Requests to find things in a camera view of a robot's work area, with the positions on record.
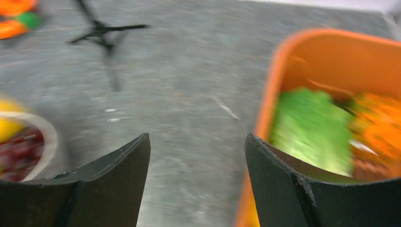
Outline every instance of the shredded carrot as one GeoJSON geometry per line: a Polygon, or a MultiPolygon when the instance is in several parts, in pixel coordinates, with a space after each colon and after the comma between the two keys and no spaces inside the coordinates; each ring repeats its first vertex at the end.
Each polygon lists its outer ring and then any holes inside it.
{"type": "Polygon", "coordinates": [[[401,100],[364,93],[353,101],[351,130],[376,153],[401,159],[401,100]]]}

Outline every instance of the scratch on floor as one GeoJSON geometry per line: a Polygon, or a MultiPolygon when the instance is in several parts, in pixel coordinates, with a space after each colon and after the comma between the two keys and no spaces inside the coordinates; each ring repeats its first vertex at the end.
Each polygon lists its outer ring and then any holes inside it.
{"type": "Polygon", "coordinates": [[[214,101],[216,101],[216,103],[221,106],[221,108],[223,108],[229,115],[231,115],[232,117],[234,117],[235,119],[241,120],[230,108],[228,108],[220,99],[216,98],[216,97],[210,97],[211,99],[213,99],[214,101]]]}

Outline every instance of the orange container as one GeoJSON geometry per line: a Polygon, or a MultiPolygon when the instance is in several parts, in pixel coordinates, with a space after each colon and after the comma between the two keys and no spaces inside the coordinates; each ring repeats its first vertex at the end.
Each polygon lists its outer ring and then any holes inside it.
{"type": "MultiPolygon", "coordinates": [[[[335,29],[311,29],[288,38],[274,55],[255,128],[269,141],[281,91],[324,90],[342,101],[361,91],[401,96],[401,43],[335,29]]],[[[248,173],[235,227],[258,227],[248,173]]]]}

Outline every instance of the green vegetable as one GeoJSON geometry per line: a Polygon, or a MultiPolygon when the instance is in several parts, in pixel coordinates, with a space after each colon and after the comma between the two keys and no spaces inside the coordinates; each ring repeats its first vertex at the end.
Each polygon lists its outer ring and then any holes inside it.
{"type": "Polygon", "coordinates": [[[352,118],[323,91],[285,92],[279,97],[270,143],[318,168],[349,176],[352,156],[347,125],[352,118]]]}

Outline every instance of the yellow food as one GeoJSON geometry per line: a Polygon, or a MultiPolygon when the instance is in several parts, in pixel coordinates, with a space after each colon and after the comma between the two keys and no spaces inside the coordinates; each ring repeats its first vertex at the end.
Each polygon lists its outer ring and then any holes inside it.
{"type": "MultiPolygon", "coordinates": [[[[26,109],[12,100],[0,97],[0,111],[26,112],[26,109]]],[[[0,143],[9,140],[23,128],[24,125],[16,120],[0,117],[0,143]]]]}

